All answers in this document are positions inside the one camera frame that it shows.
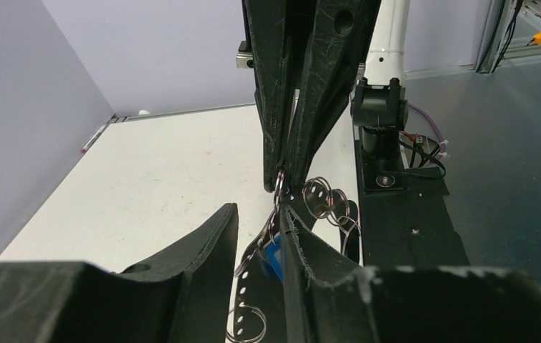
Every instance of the spiral binding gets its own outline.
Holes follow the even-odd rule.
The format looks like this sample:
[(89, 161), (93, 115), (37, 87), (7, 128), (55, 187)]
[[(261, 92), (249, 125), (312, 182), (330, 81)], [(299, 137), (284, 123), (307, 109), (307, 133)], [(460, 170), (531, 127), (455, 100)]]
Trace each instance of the spiral binding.
[[(289, 192), (283, 192), (284, 179), (285, 179), (285, 173), (281, 170), (274, 184), (274, 201), (273, 201), (274, 208), (272, 209), (272, 212), (270, 212), (270, 215), (268, 216), (268, 219), (264, 223), (262, 230), (253, 239), (253, 241), (249, 243), (249, 245), (245, 249), (245, 251), (249, 253), (243, 256), (241, 263), (234, 270), (235, 279), (241, 277), (241, 275), (244, 273), (249, 263), (255, 257), (255, 254), (257, 254), (258, 252), (262, 250), (262, 247), (266, 244), (266, 242), (270, 241), (271, 243), (277, 245), (277, 243), (274, 240), (274, 235), (275, 235), (274, 228), (276, 227), (275, 221), (277, 218), (277, 214), (279, 213), (280, 202), (284, 194), (289, 193)], [(326, 206), (323, 206), (321, 208), (320, 212), (313, 211), (309, 203), (308, 195), (313, 194), (316, 191), (315, 187), (321, 187), (321, 192), (319, 194), (325, 194), (325, 201), (327, 203)], [(360, 234), (358, 213), (355, 216), (357, 219), (351, 218), (350, 205), (348, 202), (348, 198), (346, 197), (346, 194), (341, 189), (332, 189), (331, 184), (329, 184), (329, 182), (324, 177), (314, 177), (304, 183), (304, 188), (302, 188), (302, 197), (304, 200), (304, 204), (306, 205), (306, 208), (311, 216), (313, 216), (315, 219), (326, 219), (332, 226), (338, 227), (339, 230), (345, 234), (341, 253), (346, 254), (346, 243), (348, 242), (348, 238), (350, 234), (355, 229)], [(345, 205), (346, 211), (344, 215), (337, 216), (335, 212), (336, 212), (337, 206), (340, 204)], [(351, 223), (352, 225), (349, 229), (346, 229), (345, 227), (349, 223)], [(264, 312), (258, 307), (255, 307), (252, 305), (246, 305), (244, 303), (241, 303), (239, 307), (250, 309), (253, 314), (257, 315), (261, 319), (262, 323), (264, 324), (264, 328), (257, 336), (251, 339), (238, 339), (235, 337), (234, 334), (226, 330), (226, 338), (232, 343), (259, 343), (261, 342), (262, 339), (264, 339), (264, 336), (266, 335), (267, 324), (268, 324), (266, 316), (264, 315)], [(230, 309), (229, 315), (233, 313), (234, 310), (235, 308)]]

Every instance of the bolt hole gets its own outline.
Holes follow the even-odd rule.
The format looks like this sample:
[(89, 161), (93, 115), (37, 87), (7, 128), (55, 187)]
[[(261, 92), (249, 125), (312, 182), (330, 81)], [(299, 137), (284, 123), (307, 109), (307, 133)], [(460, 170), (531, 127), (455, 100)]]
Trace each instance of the bolt hole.
[(353, 22), (354, 22), (354, 17), (352, 16), (352, 13), (346, 10), (341, 10), (335, 16), (335, 22), (334, 22), (335, 31), (338, 34), (345, 36), (350, 33)]
[(125, 269), (122, 274), (131, 274), (131, 273), (140, 273), (140, 272), (145, 272), (146, 270), (149, 270), (151, 269), (152, 267), (149, 266), (148, 264), (143, 264), (143, 263), (138, 263), (138, 264), (134, 264), (132, 266), (129, 266), (127, 267), (127, 269)]

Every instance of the scratched black surface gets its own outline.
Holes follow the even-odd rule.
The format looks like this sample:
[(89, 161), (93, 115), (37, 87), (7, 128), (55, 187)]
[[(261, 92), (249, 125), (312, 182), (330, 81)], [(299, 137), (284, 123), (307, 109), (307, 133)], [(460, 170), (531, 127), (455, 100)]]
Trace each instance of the scratched black surface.
[(541, 283), (541, 63), (413, 79), (407, 98), (449, 140), (445, 203), (470, 264)]

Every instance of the gray wall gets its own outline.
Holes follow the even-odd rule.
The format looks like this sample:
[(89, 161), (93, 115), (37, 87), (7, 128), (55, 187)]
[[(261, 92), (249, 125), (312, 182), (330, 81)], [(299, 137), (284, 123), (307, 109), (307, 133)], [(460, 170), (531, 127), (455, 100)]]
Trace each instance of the gray wall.
[(41, 0), (0, 1), (0, 252), (111, 115)]
[[(43, 0), (115, 112), (252, 103), (240, 0)], [(411, 0), (408, 71), (474, 63), (490, 0)]]

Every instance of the white wall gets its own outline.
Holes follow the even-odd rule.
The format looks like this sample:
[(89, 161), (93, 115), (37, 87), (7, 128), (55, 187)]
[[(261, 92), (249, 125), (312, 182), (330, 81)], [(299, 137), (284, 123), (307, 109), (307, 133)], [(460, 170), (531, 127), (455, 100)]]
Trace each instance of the white wall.
[(41, 0), (0, 1), (0, 253), (111, 116)]
[[(240, 0), (43, 0), (116, 113), (252, 103)], [(471, 64), (490, 0), (412, 0), (408, 71)]]

